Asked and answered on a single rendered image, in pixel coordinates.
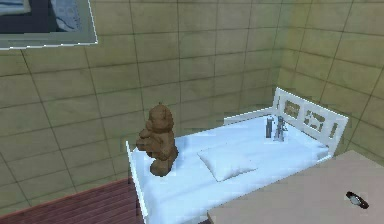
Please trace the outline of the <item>black wristwatch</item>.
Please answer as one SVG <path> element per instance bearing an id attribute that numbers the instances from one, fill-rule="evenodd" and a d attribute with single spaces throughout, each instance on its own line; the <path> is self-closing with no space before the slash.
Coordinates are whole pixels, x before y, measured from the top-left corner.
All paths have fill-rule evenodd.
<path id="1" fill-rule="evenodd" d="M 346 193 L 346 197 L 349 199 L 349 201 L 353 205 L 359 206 L 362 209 L 368 209 L 369 208 L 369 204 L 362 197 L 358 196 L 357 194 L 355 194 L 351 191 L 348 191 Z"/>

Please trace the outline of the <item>white pillow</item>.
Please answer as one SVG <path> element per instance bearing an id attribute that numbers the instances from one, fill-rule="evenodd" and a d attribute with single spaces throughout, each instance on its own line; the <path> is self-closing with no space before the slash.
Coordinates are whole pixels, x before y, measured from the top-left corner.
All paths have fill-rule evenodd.
<path id="1" fill-rule="evenodd" d="M 257 169 L 257 165 L 243 154 L 219 148 L 208 148 L 197 153 L 217 182 Z"/>

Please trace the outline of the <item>brown teddy bear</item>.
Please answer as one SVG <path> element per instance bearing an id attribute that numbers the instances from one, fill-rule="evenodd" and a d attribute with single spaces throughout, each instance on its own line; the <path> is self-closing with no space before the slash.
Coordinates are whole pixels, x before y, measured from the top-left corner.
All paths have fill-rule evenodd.
<path id="1" fill-rule="evenodd" d="M 170 109 L 159 103 L 149 111 L 145 128 L 136 140 L 138 150 L 145 151 L 150 158 L 154 158 L 150 165 L 150 172 L 154 176 L 166 176 L 178 157 L 173 127 Z"/>

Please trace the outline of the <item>beige table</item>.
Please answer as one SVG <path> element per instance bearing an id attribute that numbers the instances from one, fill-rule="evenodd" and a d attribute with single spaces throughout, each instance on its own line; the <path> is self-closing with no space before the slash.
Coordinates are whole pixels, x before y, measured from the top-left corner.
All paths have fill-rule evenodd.
<path id="1" fill-rule="evenodd" d="M 351 191 L 368 209 L 353 205 Z M 348 151 L 208 211 L 212 224 L 384 224 L 384 167 Z"/>

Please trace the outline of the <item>white framed window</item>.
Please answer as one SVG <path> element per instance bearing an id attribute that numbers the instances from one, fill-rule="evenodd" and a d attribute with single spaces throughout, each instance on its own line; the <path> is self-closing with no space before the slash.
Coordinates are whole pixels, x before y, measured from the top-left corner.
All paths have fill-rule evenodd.
<path id="1" fill-rule="evenodd" d="M 0 51 L 97 43 L 90 0 L 0 0 Z"/>

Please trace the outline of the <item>white bed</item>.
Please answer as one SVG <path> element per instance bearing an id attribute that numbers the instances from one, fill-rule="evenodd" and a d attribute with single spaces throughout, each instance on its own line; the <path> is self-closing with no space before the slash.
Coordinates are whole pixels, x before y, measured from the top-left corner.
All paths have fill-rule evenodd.
<path id="1" fill-rule="evenodd" d="M 274 140 L 277 117 L 287 130 Z M 144 224 L 199 224 L 221 204 L 330 159 L 348 118 L 283 89 L 273 105 L 224 119 L 220 127 L 175 139 L 179 155 L 164 177 L 150 173 L 154 161 L 133 149 L 128 158 Z M 240 153 L 257 169 L 217 182 L 197 155 L 208 148 Z"/>

